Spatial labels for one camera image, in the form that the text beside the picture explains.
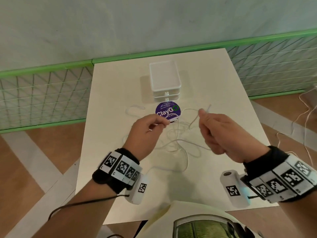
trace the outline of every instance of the black cable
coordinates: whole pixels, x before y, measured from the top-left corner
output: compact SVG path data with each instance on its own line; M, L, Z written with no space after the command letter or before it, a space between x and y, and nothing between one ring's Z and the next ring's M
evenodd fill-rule
M111 235L111 236L108 236L107 238L114 237L114 236L118 236L118 237L120 237L120 238L124 238L123 236L121 236L121 235L119 235L119 234L113 234L113 235Z
M257 198L258 196L248 196L249 199Z
M53 210L49 216L49 219L52 217L52 215L62 209L62 208L67 208L67 207L72 207L72 206L75 206L75 205L83 205L83 204L89 204L89 203L95 203L95 202L99 202L99 201L106 201L106 200L112 200L112 199L115 199L117 197L120 197L120 196L125 196L125 197L129 197L130 195L118 195L118 196L112 196L112 197L108 197L108 198L102 198L102 199L97 199L97 200L88 200L88 201L82 201L82 202L78 202L78 203L72 203L72 204L68 204L68 205L63 205L61 207L58 207L57 209Z

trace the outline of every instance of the floor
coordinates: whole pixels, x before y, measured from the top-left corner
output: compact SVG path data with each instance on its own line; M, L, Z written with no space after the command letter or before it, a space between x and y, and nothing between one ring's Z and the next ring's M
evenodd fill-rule
M277 132L291 133L291 123L306 110L298 95L252 101L272 145ZM303 115L291 137L280 135L280 148L293 151L310 164L303 146ZM317 114L307 123L306 144L317 163ZM85 123L39 128L0 135L0 238L31 237L50 212L66 204L76 187ZM230 212L265 237L300 237L279 207ZM103 226L99 238L113 233L132 238L139 222Z

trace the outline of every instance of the purple sticker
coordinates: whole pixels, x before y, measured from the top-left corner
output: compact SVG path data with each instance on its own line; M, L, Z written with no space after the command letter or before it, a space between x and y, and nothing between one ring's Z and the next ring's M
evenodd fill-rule
M168 119L170 122L174 122L180 116L180 108L176 103L169 101L169 102L160 103L156 107L155 113L160 116L163 116L164 118Z

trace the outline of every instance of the tabletop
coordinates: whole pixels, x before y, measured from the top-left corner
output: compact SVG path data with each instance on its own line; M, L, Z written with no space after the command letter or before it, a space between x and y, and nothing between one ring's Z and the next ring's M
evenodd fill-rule
M76 192L91 179L109 151L122 147L137 118L155 113L158 103L153 100L149 64L166 60L174 60L178 68L182 87L180 98L175 102L181 110L210 106L209 112L228 115L256 139L269 145L224 48L99 63L93 71ZM191 129L186 128L196 115L195 110L182 111L178 138L206 146L198 120ZM176 139L177 125L175 122L164 129L157 147ZM186 168L186 155L177 145L154 149L140 164L142 173L147 173L150 179L142 203L134 205L124 197L117 198L104 224L147 220L173 200L202 203L224 211L238 210L229 201L219 178L225 170L244 173L243 165L225 154L217 156L192 144L182 141L179 144L188 153L188 168L177 172ZM256 198L251 200L248 209L273 205Z

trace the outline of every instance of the left hand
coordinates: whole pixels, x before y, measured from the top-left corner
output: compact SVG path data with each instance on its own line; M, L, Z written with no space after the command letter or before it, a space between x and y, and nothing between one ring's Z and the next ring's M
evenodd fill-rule
M170 121L157 114L138 119L133 125L123 148L129 150L139 161L154 149L163 129Z

